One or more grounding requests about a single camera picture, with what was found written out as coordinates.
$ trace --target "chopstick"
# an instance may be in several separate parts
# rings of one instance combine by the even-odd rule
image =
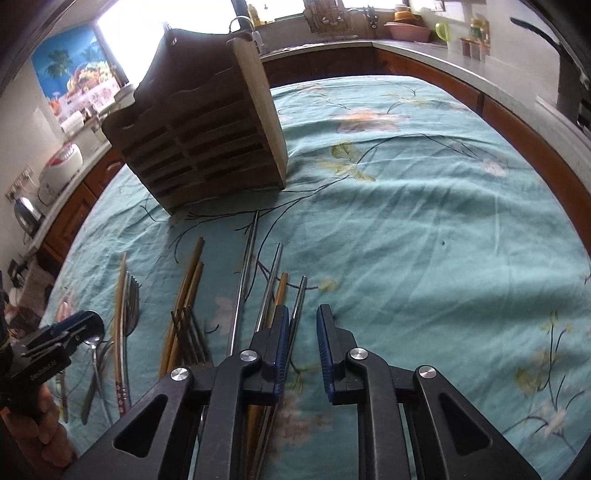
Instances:
[[[304,304],[304,295],[306,293],[306,286],[308,285],[308,279],[306,277],[301,278],[300,288],[298,289],[297,297],[295,298],[294,309],[291,314],[290,331],[289,331],[289,343],[288,343],[288,354],[287,363],[289,364],[291,359],[291,353],[296,341],[296,332],[300,323],[301,309]],[[279,403],[272,407],[263,407],[262,420],[259,424],[258,437],[255,439],[254,446],[250,455],[246,457],[247,470],[246,480],[258,480],[261,475],[262,466],[265,460],[265,454],[267,452],[267,446],[273,432],[273,424],[277,412],[281,408],[283,403],[283,396],[281,396]]]
[[[197,267],[193,273],[193,278],[191,278],[191,283],[189,284],[189,288],[187,290],[187,294],[183,301],[183,309],[192,309],[193,304],[195,303],[195,297],[197,296],[197,288],[199,286],[199,282],[201,281],[201,275],[203,274],[203,262],[199,261],[197,263]],[[178,339],[178,334],[173,332],[173,344],[170,349],[170,357],[168,359],[168,367],[167,372],[171,372],[178,366],[180,360],[180,343]]]
[[[195,249],[193,250],[193,255],[191,257],[191,261],[189,262],[189,267],[185,273],[185,276],[181,282],[180,288],[178,290],[177,300],[174,304],[174,310],[179,310],[185,304],[185,299],[187,297],[187,292],[189,291],[189,287],[191,286],[191,282],[193,281],[193,277],[195,274],[195,270],[197,265],[199,264],[199,259],[201,258],[201,253],[203,251],[203,245],[205,244],[205,240],[203,237],[199,237],[197,239],[197,244],[195,245]],[[162,357],[160,360],[160,371],[158,372],[158,378],[162,378],[171,370],[168,369],[170,364],[171,354],[173,352],[174,343],[175,343],[176,335],[174,332],[174,324],[171,323],[168,326],[168,331],[166,333],[166,337],[164,340],[164,347],[162,351]]]
[[[263,328],[263,324],[267,320],[267,311],[269,310],[269,301],[271,300],[271,293],[273,292],[273,285],[275,284],[275,277],[277,276],[277,270],[279,269],[279,263],[281,262],[281,253],[283,252],[283,245],[277,244],[277,250],[275,251],[275,257],[273,258],[273,265],[269,272],[269,280],[265,287],[265,293],[262,296],[261,308],[259,310],[258,318],[256,319],[255,333],[259,332]]]
[[[283,272],[277,287],[277,294],[275,295],[275,305],[273,312],[278,305],[282,305],[285,300],[285,292],[287,290],[288,274]],[[273,323],[274,315],[267,316],[265,327],[270,327]],[[259,437],[262,433],[262,420],[265,413],[265,407],[261,405],[250,405],[248,407],[248,415],[246,421],[246,471],[249,472],[255,460],[256,446],[259,442]]]
[[[248,282],[248,274],[251,270],[252,254],[255,248],[256,231],[258,229],[259,211],[257,210],[252,217],[252,226],[246,241],[246,248],[244,249],[244,258],[242,259],[242,268],[240,271],[240,280],[238,281],[238,289],[234,296],[232,307],[232,322],[230,323],[230,332],[228,334],[228,346],[226,347],[226,356],[232,356],[240,344],[240,321],[242,317],[242,309],[244,307],[244,298],[246,292],[246,284]]]

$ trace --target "metal chopstick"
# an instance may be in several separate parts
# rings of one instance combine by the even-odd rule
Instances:
[[[252,227],[250,234],[248,235],[248,241],[246,242],[246,249],[244,250],[244,260],[242,262],[242,270],[240,271],[240,281],[238,283],[238,290],[236,291],[236,296],[234,297],[234,313],[232,323],[230,324],[230,334],[228,335],[228,347],[226,348],[226,356],[232,356],[234,350],[236,350],[240,343],[240,316],[242,314],[242,307],[244,304],[244,294],[246,290],[246,283],[248,282],[248,273],[251,269],[252,253],[254,252],[255,248],[258,219],[259,212],[257,210],[254,214],[254,217],[252,218]]]
[[[259,315],[256,319],[255,333],[260,332],[265,324],[267,318],[267,312],[269,311],[269,302],[271,295],[273,294],[273,285],[275,284],[275,278],[277,271],[279,270],[279,263],[281,261],[281,253],[283,252],[283,245],[277,244],[277,250],[275,251],[275,258],[273,258],[273,265],[269,272],[269,278],[267,279],[267,286],[265,287],[265,293],[262,296],[261,308],[259,309]]]
[[[306,293],[307,285],[308,278],[302,277],[300,282],[300,288],[298,289],[297,297],[295,298],[294,309],[291,313],[287,362],[290,362],[291,360],[291,353],[296,342],[296,331],[298,325],[300,324],[301,309],[302,305],[304,304],[304,295]],[[250,471],[248,472],[246,480],[258,480],[258,478],[261,476],[263,461],[265,459],[267,446],[269,445],[269,440],[271,438],[271,433],[273,431],[273,424],[275,423],[275,417],[277,416],[277,412],[279,411],[282,400],[283,397],[281,397],[280,402],[277,405],[265,408],[265,412],[263,414],[261,422],[261,435],[259,436],[258,441],[256,443],[256,449],[252,460],[252,465]]]

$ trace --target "blue gripper pad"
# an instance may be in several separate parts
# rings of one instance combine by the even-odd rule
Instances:
[[[330,318],[325,319],[325,315],[330,314]],[[318,336],[318,348],[320,350],[320,363],[322,365],[322,380],[324,381],[324,390],[328,395],[329,402],[333,401],[335,396],[335,378],[333,375],[333,359],[330,353],[330,344],[326,332],[325,321],[333,322],[330,306],[320,305],[316,310],[316,335]]]
[[[283,395],[285,386],[285,375],[287,373],[287,354],[289,353],[290,338],[290,311],[285,305],[278,305],[275,309],[275,318],[273,326],[281,325],[279,340],[277,344],[277,354],[275,355],[275,384],[273,385],[273,395],[279,400]]]
[[[103,320],[100,318],[99,314],[90,310],[77,312],[66,318],[63,322],[51,325],[49,331],[51,336],[56,338],[66,330],[76,330],[81,327],[84,327],[84,329],[80,333],[81,340],[79,343],[92,336],[102,335],[105,332]]]

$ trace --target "bowl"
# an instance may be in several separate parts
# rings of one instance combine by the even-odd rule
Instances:
[[[397,22],[399,20],[409,20],[411,18],[414,18],[414,15],[410,11],[394,12],[394,21],[395,22]]]
[[[396,23],[408,23],[411,25],[417,25],[419,27],[424,27],[425,23],[423,22],[422,18],[417,18],[417,17],[413,17],[413,18],[408,18],[406,20],[396,20]]]
[[[406,23],[388,22],[384,25],[393,40],[428,42],[431,30]]]

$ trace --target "spoon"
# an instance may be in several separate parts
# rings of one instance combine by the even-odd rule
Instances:
[[[107,342],[101,352],[99,353],[99,371],[100,373],[103,372],[105,369],[105,355],[109,351],[109,348],[113,346],[113,340]],[[84,403],[82,405],[82,413],[80,414],[80,419],[82,421],[82,425],[86,425],[88,423],[88,415],[90,414],[90,408],[92,406],[92,400],[95,397],[96,392],[96,375],[92,374],[92,380],[90,381],[90,387],[88,387],[88,391],[86,392],[86,397],[84,399]]]
[[[102,400],[101,405],[103,407],[103,413],[105,414],[105,418],[109,422],[109,425],[112,426],[113,420],[111,418],[111,415],[109,414],[109,409],[107,408],[107,402],[106,402],[105,396],[103,394],[103,384],[102,384],[102,381],[100,380],[99,361],[98,361],[98,355],[96,352],[96,348],[103,341],[104,336],[105,336],[105,333],[103,332],[100,335],[89,338],[84,343],[86,345],[88,345],[90,348],[92,348],[92,367],[95,371],[96,389],[99,391],[99,397]]]

